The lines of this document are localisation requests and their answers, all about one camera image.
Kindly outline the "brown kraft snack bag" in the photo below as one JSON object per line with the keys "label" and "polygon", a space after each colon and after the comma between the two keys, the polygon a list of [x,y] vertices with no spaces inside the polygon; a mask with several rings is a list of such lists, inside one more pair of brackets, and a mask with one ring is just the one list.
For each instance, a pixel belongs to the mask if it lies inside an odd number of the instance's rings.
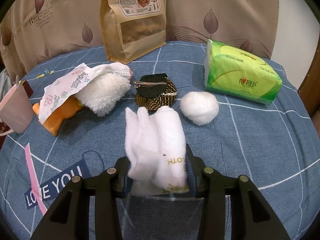
{"label": "brown kraft snack bag", "polygon": [[165,45],[164,0],[101,0],[100,25],[108,60],[129,63]]}

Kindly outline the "white fluffy sock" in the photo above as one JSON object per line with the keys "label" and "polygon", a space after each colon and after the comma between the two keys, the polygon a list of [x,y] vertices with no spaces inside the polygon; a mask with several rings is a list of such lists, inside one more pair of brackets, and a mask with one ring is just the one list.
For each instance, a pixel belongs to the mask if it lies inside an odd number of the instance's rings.
{"label": "white fluffy sock", "polygon": [[132,70],[120,62],[100,64],[92,68],[96,77],[75,97],[97,116],[105,116],[114,109],[131,88]]}

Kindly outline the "pink mug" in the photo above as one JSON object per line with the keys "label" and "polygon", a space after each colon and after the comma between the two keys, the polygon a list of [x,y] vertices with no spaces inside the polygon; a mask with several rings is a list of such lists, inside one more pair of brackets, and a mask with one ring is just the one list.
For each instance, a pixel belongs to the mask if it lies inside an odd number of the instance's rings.
{"label": "pink mug", "polygon": [[16,83],[1,101],[1,122],[9,126],[9,130],[1,133],[1,137],[10,133],[22,133],[34,116],[33,106],[20,81]]}

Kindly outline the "white cotton ball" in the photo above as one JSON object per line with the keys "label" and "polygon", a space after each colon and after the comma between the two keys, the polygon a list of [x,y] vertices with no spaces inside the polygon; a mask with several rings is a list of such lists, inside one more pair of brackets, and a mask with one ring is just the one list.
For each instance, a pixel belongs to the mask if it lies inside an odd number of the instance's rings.
{"label": "white cotton ball", "polygon": [[219,112],[216,97],[208,92],[189,92],[180,100],[183,115],[194,124],[202,126],[210,123]]}

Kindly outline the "green tissue pack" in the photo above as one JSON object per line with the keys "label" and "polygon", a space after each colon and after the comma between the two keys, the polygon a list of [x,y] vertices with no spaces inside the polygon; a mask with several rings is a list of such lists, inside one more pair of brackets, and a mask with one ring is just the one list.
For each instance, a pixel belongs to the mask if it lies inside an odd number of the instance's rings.
{"label": "green tissue pack", "polygon": [[282,84],[280,76],[265,60],[221,42],[207,41],[204,60],[207,90],[269,105]]}

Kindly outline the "orange plastic toy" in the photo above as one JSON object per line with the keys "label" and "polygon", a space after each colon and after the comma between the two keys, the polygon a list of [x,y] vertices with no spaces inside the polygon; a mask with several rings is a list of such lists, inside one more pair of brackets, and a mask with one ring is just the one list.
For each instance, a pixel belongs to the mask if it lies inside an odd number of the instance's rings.
{"label": "orange plastic toy", "polygon": [[57,136],[63,120],[73,117],[82,107],[81,102],[71,96],[57,110],[53,111],[42,126],[53,136]]}

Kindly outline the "brown wooden chair frame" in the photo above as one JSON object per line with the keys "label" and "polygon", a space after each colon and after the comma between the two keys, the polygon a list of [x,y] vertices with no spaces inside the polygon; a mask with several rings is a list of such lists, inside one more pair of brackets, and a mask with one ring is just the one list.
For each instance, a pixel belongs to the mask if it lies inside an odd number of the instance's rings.
{"label": "brown wooden chair frame", "polygon": [[319,53],[301,84],[298,94],[310,116],[319,109]]}

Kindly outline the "white towel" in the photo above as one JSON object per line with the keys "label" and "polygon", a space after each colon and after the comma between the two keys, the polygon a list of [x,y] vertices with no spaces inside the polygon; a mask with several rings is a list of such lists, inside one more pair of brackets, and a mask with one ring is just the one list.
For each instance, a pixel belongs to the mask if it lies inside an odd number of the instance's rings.
{"label": "white towel", "polygon": [[169,106],[149,114],[125,109],[125,152],[131,163],[132,194],[187,193],[186,142],[179,114]]}

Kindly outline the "floral white tissue packet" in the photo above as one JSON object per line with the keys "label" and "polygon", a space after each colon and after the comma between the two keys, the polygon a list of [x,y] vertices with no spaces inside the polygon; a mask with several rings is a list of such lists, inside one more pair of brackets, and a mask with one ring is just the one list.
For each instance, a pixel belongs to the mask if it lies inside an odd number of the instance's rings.
{"label": "floral white tissue packet", "polygon": [[70,96],[81,91],[97,75],[96,70],[82,63],[45,87],[38,114],[40,123],[43,124]]}

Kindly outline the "beige leaf print curtain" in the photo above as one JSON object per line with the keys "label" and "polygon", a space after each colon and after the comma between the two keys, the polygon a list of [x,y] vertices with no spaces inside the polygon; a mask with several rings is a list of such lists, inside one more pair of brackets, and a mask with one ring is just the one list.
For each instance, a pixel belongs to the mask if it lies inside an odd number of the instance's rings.
{"label": "beige leaf print curtain", "polygon": [[[164,0],[168,41],[208,38],[270,58],[279,0]],[[61,54],[99,46],[100,0],[15,0],[1,21],[1,66],[14,80]]]}

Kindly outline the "black gold hair clip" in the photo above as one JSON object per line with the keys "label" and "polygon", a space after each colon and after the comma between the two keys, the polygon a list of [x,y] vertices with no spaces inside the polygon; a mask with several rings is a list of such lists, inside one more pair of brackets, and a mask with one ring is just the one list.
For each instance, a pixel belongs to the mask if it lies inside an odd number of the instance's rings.
{"label": "black gold hair clip", "polygon": [[152,74],[134,81],[135,102],[148,111],[157,111],[162,106],[171,106],[177,96],[177,88],[167,74]]}

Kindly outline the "blue checked bedsheet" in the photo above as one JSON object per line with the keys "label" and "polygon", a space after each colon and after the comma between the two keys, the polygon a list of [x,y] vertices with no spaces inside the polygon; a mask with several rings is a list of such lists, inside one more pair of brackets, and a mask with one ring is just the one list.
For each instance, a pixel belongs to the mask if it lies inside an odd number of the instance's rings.
{"label": "blue checked bedsheet", "polygon": [[[301,239],[319,215],[319,138],[296,88],[281,65],[282,79],[270,105],[216,93],[217,116],[199,126],[181,116],[193,154],[229,177],[247,175],[274,209],[291,239]],[[125,109],[137,110],[135,89],[105,116],[88,107],[64,120],[53,136],[33,117],[1,149],[1,215],[18,239],[29,239],[42,218],[31,192],[25,159],[30,155],[45,207],[72,176],[99,175],[125,155]],[[124,239],[196,239],[201,199],[189,194],[134,196],[117,200]]]}

